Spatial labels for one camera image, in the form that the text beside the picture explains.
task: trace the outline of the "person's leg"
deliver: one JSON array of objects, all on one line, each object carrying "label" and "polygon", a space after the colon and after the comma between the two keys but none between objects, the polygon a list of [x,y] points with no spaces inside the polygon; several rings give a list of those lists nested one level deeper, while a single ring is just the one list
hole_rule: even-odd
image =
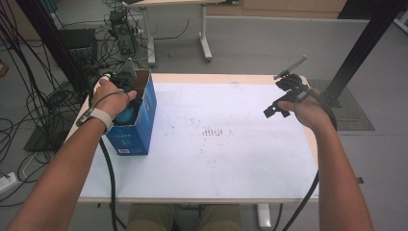
[{"label": "person's leg", "polygon": [[240,205],[208,205],[197,231],[241,231]]},{"label": "person's leg", "polygon": [[174,221],[173,206],[133,204],[129,209],[127,231],[169,231]]}]

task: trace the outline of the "floor mat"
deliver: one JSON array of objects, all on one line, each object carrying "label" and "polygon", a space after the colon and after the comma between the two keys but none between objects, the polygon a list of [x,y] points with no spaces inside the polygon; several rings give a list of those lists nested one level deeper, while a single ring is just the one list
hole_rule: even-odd
[{"label": "floor mat", "polygon": [[[308,80],[312,88],[325,90],[331,81]],[[370,120],[354,99],[348,88],[345,88],[339,97],[341,108],[332,108],[337,120],[338,131],[375,131]]]}]

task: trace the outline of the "forearm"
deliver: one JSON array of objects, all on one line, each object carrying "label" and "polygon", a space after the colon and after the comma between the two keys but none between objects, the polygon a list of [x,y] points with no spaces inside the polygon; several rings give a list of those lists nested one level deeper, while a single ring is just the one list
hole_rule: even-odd
[{"label": "forearm", "polygon": [[10,230],[66,229],[105,124],[92,118],[66,141],[15,216]]},{"label": "forearm", "polygon": [[370,213],[339,137],[315,130],[319,156],[320,230],[372,230]]}]

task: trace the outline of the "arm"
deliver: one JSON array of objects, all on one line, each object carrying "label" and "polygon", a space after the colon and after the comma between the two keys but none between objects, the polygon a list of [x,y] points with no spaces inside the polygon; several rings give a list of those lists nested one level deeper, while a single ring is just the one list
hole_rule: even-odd
[{"label": "arm", "polygon": [[[100,80],[92,102],[118,91],[111,82]],[[134,99],[136,93],[128,93]],[[118,93],[103,99],[97,108],[115,117],[126,106],[128,97]],[[9,230],[65,230],[72,218],[79,194],[87,179],[96,146],[105,123],[91,118],[66,141],[40,176]]]},{"label": "arm", "polygon": [[373,230],[369,209],[328,115],[310,97],[300,104],[279,102],[295,111],[318,143],[320,230]]}]

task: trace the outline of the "table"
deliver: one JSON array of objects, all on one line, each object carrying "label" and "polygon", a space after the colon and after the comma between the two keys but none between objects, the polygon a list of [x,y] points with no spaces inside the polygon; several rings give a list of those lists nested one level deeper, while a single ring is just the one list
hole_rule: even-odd
[{"label": "table", "polygon": [[156,63],[154,51],[154,39],[150,32],[150,20],[152,16],[159,18],[172,18],[183,16],[192,18],[199,15],[201,18],[201,32],[198,34],[204,56],[207,61],[213,58],[206,37],[206,4],[220,3],[225,0],[143,0],[134,4],[123,3],[127,8],[139,8],[143,16],[144,30],[147,36],[147,60],[149,65]]},{"label": "table", "polygon": [[[303,198],[317,170],[316,142],[293,115],[265,118],[263,110],[284,94],[271,75],[152,77],[158,105],[149,154],[117,156],[104,138],[118,202],[270,203]],[[79,201],[109,203],[110,190],[98,147]],[[311,200],[318,197],[315,191]]]}]

